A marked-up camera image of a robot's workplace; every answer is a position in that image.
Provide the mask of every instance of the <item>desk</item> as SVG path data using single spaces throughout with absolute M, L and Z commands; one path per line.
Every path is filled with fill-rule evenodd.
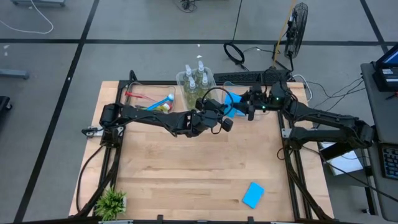
M 103 106 L 114 103 L 118 82 L 103 82 L 92 125 L 98 125 Z M 289 83 L 300 101 L 306 101 L 301 83 Z M 153 91 L 149 86 L 135 86 Z M 174 111 L 182 111 L 176 91 Z M 310 128 L 309 122 L 297 123 Z M 99 146 L 100 138 L 89 139 L 82 165 Z M 314 142 L 307 145 L 316 149 Z M 293 221 L 285 162 L 276 153 L 282 147 L 276 112 L 249 122 L 234 119 L 229 133 L 210 130 L 197 138 L 174 138 L 165 129 L 140 123 L 127 126 L 116 188 L 127 192 L 127 210 L 120 219 L 243 221 Z M 320 158 L 301 152 L 308 191 L 325 213 L 333 216 Z M 81 182 L 83 206 L 98 185 L 104 151 L 87 166 Z M 242 203 L 249 184 L 255 181 L 265 194 L 251 209 Z M 70 214 L 76 214 L 75 197 Z M 305 217 L 298 197 L 301 217 Z
M 398 144 L 398 99 L 386 100 L 392 93 L 383 93 L 377 89 L 372 77 L 375 72 L 372 64 L 362 64 L 361 70 L 379 140 L 384 143 Z M 397 198 L 398 180 L 391 180 L 382 176 L 379 153 L 376 146 L 369 149 L 369 158 L 376 188 Z M 378 198 L 383 218 L 398 222 L 397 203 L 379 194 Z

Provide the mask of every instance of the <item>yellow object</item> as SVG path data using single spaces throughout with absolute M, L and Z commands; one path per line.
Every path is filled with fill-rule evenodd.
M 289 9 L 289 15 L 287 15 L 287 18 L 285 20 L 285 24 L 282 27 L 282 30 L 280 31 L 278 44 L 276 44 L 276 48 L 275 48 L 274 62 L 272 63 L 273 67 L 275 67 L 275 62 L 276 62 L 276 60 L 278 58 L 278 54 L 276 52 L 279 52 L 279 44 L 280 44 L 280 41 L 282 40 L 282 36 L 284 35 L 285 26 L 286 26 L 287 22 L 289 21 L 290 15 L 292 15 L 293 7 L 294 7 L 295 4 L 296 4 L 296 0 L 292 0 L 292 5 L 290 6 L 290 9 Z

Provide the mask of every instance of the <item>black metal frame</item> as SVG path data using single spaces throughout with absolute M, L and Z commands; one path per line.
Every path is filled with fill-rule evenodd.
M 119 103 L 121 100 L 121 96 L 123 93 L 123 90 L 132 82 L 137 81 L 134 73 L 130 73 L 130 80 L 120 80 L 119 84 L 118 84 L 118 92 L 116 93 L 116 99 L 115 102 Z M 143 85 L 177 85 L 176 81 L 150 81 L 150 80 L 145 80 L 145 81 L 139 81 L 140 84 Z M 247 83 L 247 82 L 234 82 L 237 85 L 253 85 L 253 84 L 257 84 L 257 83 Z M 223 82 L 216 82 L 217 85 L 222 85 Z M 281 112 L 278 112 L 278 121 L 279 121 L 279 126 L 280 129 L 285 128 L 284 125 L 284 119 L 282 116 Z M 116 147 L 116 152 L 121 153 L 121 148 L 123 146 L 123 134 L 120 135 L 121 138 L 121 143 L 120 145 L 118 145 Z M 284 141 L 282 138 L 282 133 L 281 133 L 281 141 L 282 141 L 282 145 L 285 149 L 285 145 L 284 145 Z M 101 177 L 99 180 L 99 183 L 102 183 L 102 181 L 104 181 L 104 178 L 106 176 L 107 170 L 108 170 L 108 166 L 109 166 L 109 158 L 111 155 L 111 148 L 107 147 L 106 151 L 105 151 L 105 155 L 104 155 L 104 160 L 103 160 L 103 165 L 102 165 L 102 169 L 101 169 Z M 284 156 L 285 156 L 285 163 L 286 163 L 286 169 L 287 172 L 289 172 L 288 167 L 292 165 L 292 161 L 290 160 L 290 156 L 289 156 L 289 152 L 288 150 L 284 150 Z M 294 157 L 295 157 L 295 163 L 297 166 L 297 172 L 298 172 L 298 178 L 301 181 L 301 183 L 303 183 L 303 186 L 306 188 L 305 186 L 305 177 L 304 177 L 304 172 L 303 172 L 303 165 L 302 165 L 302 161 L 301 161 L 301 157 L 300 157 L 300 152 L 295 151 L 294 152 Z M 117 171 L 113 177 L 113 180 L 111 181 L 111 185 L 115 185 L 116 184 L 116 178 L 117 178 Z M 288 175 L 288 182 L 289 182 L 289 192 L 290 192 L 290 197 L 291 197 L 291 201 L 292 201 L 292 210 L 293 210 L 293 214 L 294 214 L 294 220 L 295 222 L 297 222 L 298 220 L 301 220 L 301 222 L 304 221 L 310 221 L 312 220 L 312 211 L 311 208 L 309 206 L 309 203 L 307 202 L 307 200 L 305 199 L 305 197 L 303 197 L 303 204 L 304 204 L 304 209 L 305 209 L 305 218 L 306 219 L 301 219 L 300 217 L 300 212 L 299 212 L 299 202 L 297 200 L 297 194 L 296 194 L 296 190 L 295 190 L 295 184 L 294 181 L 292 180 L 292 178 Z M 197 223 L 197 221 L 182 221 L 182 223 Z M 322 222 L 322 223 L 329 223 L 329 221 L 327 220 L 317 220 L 316 222 Z M 235 222 L 217 222 L 217 223 L 235 223 Z M 253 223 L 270 223 L 270 222 L 253 222 Z

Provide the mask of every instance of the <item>black fan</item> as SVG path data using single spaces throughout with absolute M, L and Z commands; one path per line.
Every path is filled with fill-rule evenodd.
M 300 3 L 294 7 L 292 16 L 287 23 L 285 57 L 295 58 L 299 53 L 307 23 L 307 16 L 308 6 L 306 4 Z

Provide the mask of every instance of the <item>white cable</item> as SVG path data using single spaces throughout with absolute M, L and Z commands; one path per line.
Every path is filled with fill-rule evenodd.
M 304 83 L 305 83 L 305 85 L 307 86 L 307 88 L 308 88 L 308 90 L 310 92 L 310 99 L 308 99 L 308 102 L 309 102 L 312 99 L 312 91 L 311 91 L 310 86 L 308 85 L 306 79 L 302 75 L 299 75 L 299 74 L 294 75 L 293 78 L 294 77 L 301 77 L 304 80 Z
M 47 22 L 49 22 L 49 24 L 51 25 L 51 29 L 50 29 L 49 31 L 47 31 L 47 32 L 39 32 L 39 31 L 20 30 L 20 29 L 16 29 L 16 28 L 13 28 L 13 27 L 7 25 L 7 24 L 6 24 L 5 22 L 3 22 L 2 20 L 0 20 L 0 22 L 1 22 L 3 25 L 5 25 L 6 27 L 8 27 L 8 28 L 10 28 L 10 29 L 12 29 L 12 30 L 15 30 L 15 31 L 19 31 L 19 32 L 25 32 L 25 33 L 30 33 L 30 34 L 49 34 L 49 33 L 54 29 L 54 25 L 51 23 L 51 21 L 49 21 L 49 19 L 47 19 L 47 18 L 42 14 L 42 12 L 40 12 L 40 11 L 37 9 L 36 5 L 33 3 L 33 0 L 30 0 L 30 1 L 31 1 L 31 3 L 32 3 L 33 7 L 35 7 L 36 11 L 37 11 L 40 15 L 42 15 L 42 17 L 43 17 Z

